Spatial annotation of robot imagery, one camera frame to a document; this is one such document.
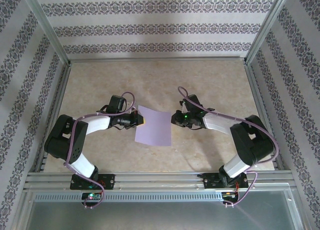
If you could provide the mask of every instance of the marble-patterned floor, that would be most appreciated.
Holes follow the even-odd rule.
[[[177,87],[196,94],[204,107],[237,117],[257,115],[240,60],[136,61],[74,63],[60,114],[79,117],[109,103],[113,94],[135,94],[136,103],[158,111],[180,109]],[[85,139],[83,153],[99,171],[218,170],[236,153],[231,136],[213,130],[171,126],[172,146],[135,142],[135,129],[98,131]],[[272,163],[256,169],[273,170]],[[48,156],[45,172],[68,172],[63,161]]]

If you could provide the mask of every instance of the purple cloth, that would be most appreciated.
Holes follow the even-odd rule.
[[[144,124],[136,127],[135,141],[151,146],[171,146],[171,113],[138,106]]]

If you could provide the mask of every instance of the striped wallpaper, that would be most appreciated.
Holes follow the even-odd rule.
[[[274,0],[39,0],[70,59],[245,57]]]
[[[10,229],[62,62],[25,0],[0,0],[0,230]]]
[[[286,0],[251,63],[281,158],[320,229],[320,0]]]

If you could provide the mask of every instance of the enclosure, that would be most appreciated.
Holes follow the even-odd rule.
[[[0,5],[1,229],[320,228],[320,0]],[[253,166],[247,198],[225,209],[198,175],[233,158],[231,136],[172,125],[171,146],[156,147],[135,142],[135,128],[98,131],[83,153],[114,186],[84,210],[90,191],[71,190],[72,173],[44,151],[58,116],[95,113],[125,91],[174,114],[178,86],[206,108],[258,115],[276,160]]]

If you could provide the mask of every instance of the purple cable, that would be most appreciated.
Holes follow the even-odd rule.
[[[250,185],[250,187],[246,190],[246,192],[244,193],[244,195],[235,203],[231,202],[231,201],[228,201],[228,200],[223,200],[224,202],[226,203],[229,203],[229,205],[226,204],[227,207],[233,207],[235,205],[237,205],[238,203],[240,203],[249,193],[249,191],[252,189],[252,187],[254,186],[256,180],[257,180],[257,177],[258,177],[258,173],[256,171],[246,171],[246,174],[249,173],[249,174],[255,174],[255,177]]]
[[[276,159],[276,157],[279,154],[279,146],[278,146],[276,140],[274,139],[274,137],[267,130],[265,130],[264,128],[260,127],[259,125],[254,124],[252,122],[249,122],[249,121],[247,121],[245,119],[236,118],[236,117],[233,117],[233,116],[230,116],[230,115],[226,115],[226,114],[216,113],[216,112],[210,111],[210,110],[208,110],[206,108],[203,108],[201,105],[198,105],[198,104],[194,103],[192,100],[190,100],[188,98],[188,96],[189,96],[188,91],[185,88],[183,88],[182,86],[178,87],[178,91],[188,102],[190,102],[194,106],[196,106],[196,107],[198,107],[198,108],[200,108],[200,109],[202,109],[202,110],[204,110],[204,111],[206,111],[206,112],[208,112],[210,114],[213,114],[213,115],[216,115],[216,116],[221,116],[221,117],[226,118],[226,119],[231,119],[231,120],[236,120],[236,121],[239,121],[239,122],[244,122],[246,124],[249,124],[249,126],[253,126],[253,127],[259,129],[260,131],[262,131],[264,134],[266,134],[272,140],[273,145],[274,145],[274,155],[271,158],[267,159],[267,160],[258,162],[258,164],[266,163],[266,162],[273,161],[274,159]],[[224,200],[225,202],[229,203],[229,205],[226,204],[227,207],[228,206],[232,206],[233,207],[233,206],[237,205],[238,203],[240,203],[247,196],[247,194],[249,193],[249,191],[253,187],[254,183],[256,182],[257,177],[258,177],[258,173],[256,171],[248,171],[250,168],[251,167],[246,169],[244,172],[245,173],[254,173],[255,174],[255,178],[254,178],[253,182],[251,183],[250,187],[247,189],[245,194],[242,196],[242,198],[239,199],[236,203],[232,203],[230,201]]]
[[[127,91],[127,92],[123,93],[123,94],[121,95],[121,97],[123,97],[125,94],[130,94],[130,95],[132,96],[132,98],[133,98],[133,101],[132,101],[132,103],[131,103],[131,106],[130,106],[127,110],[125,110],[124,112],[121,112],[121,113],[118,113],[118,114],[103,114],[103,113],[87,114],[87,115],[84,115],[84,116],[82,116],[82,117],[77,118],[76,121],[75,121],[74,124],[73,124],[73,127],[72,127],[71,136],[70,136],[70,147],[69,147],[69,151],[68,151],[68,155],[67,155],[66,161],[65,161],[65,163],[64,163],[63,165],[66,166],[71,172],[75,173],[75,174],[78,175],[79,177],[81,177],[81,178],[83,178],[83,179],[85,179],[85,180],[87,180],[87,181],[89,181],[89,182],[91,182],[91,183],[94,183],[94,184],[98,185],[98,186],[101,188],[101,191],[102,191],[101,193],[102,193],[102,194],[101,194],[100,200],[99,200],[99,202],[97,202],[95,205],[91,206],[91,207],[90,207],[91,209],[95,208],[96,206],[98,206],[98,205],[103,201],[104,196],[105,196],[105,189],[104,189],[104,187],[103,187],[101,184],[99,184],[98,182],[96,182],[96,181],[94,181],[94,180],[92,180],[92,179],[89,179],[89,178],[83,176],[82,174],[78,173],[78,172],[77,172],[76,170],[74,170],[74,169],[72,168],[72,166],[69,164],[69,161],[70,161],[70,158],[71,158],[71,153],[72,153],[72,148],[73,148],[73,146],[74,146],[76,125],[77,125],[77,123],[78,123],[80,120],[83,120],[83,119],[88,118],[88,117],[93,117],[93,116],[117,116],[117,115],[122,115],[122,114],[126,114],[126,113],[130,112],[130,111],[132,110],[132,108],[134,108],[134,104],[135,104],[135,102],[136,102],[135,96],[134,96],[134,94],[132,94],[131,92],[128,92],[128,91]],[[84,201],[84,203],[83,203],[85,208],[87,208],[86,202],[87,202],[87,199],[86,199],[86,200]]]
[[[202,109],[202,110],[204,110],[204,111],[206,111],[206,112],[208,112],[208,113],[210,113],[210,114],[213,114],[213,115],[216,115],[216,116],[220,116],[220,117],[223,117],[223,118],[226,118],[226,119],[231,119],[231,120],[236,120],[236,121],[239,121],[239,122],[244,122],[244,123],[246,123],[246,124],[249,124],[249,126],[253,126],[253,127],[255,127],[256,129],[259,129],[260,131],[262,131],[262,132],[263,132],[264,134],[266,134],[266,135],[271,139],[271,141],[273,142],[273,145],[274,145],[274,155],[273,155],[271,158],[267,159],[267,160],[263,160],[263,161],[258,162],[258,164],[266,163],[266,162],[273,161],[273,160],[276,159],[276,157],[277,157],[278,154],[279,154],[279,146],[278,146],[278,143],[276,142],[276,140],[274,139],[274,137],[273,137],[267,130],[265,130],[264,128],[260,127],[259,125],[254,124],[254,123],[252,123],[252,122],[250,122],[250,121],[247,121],[247,120],[245,120],[245,119],[236,118],[236,117],[233,117],[233,116],[230,116],[230,115],[213,112],[213,111],[210,111],[210,110],[208,110],[208,109],[206,109],[206,108],[203,108],[201,105],[198,105],[198,104],[194,103],[192,100],[190,100],[190,99],[188,98],[188,95],[189,95],[189,94],[188,94],[188,91],[187,91],[185,88],[183,88],[182,86],[179,86],[179,87],[178,87],[178,91],[179,91],[179,93],[180,93],[188,102],[190,102],[190,103],[193,104],[194,106],[196,106],[196,107],[198,107],[198,108],[200,108],[200,109]]]

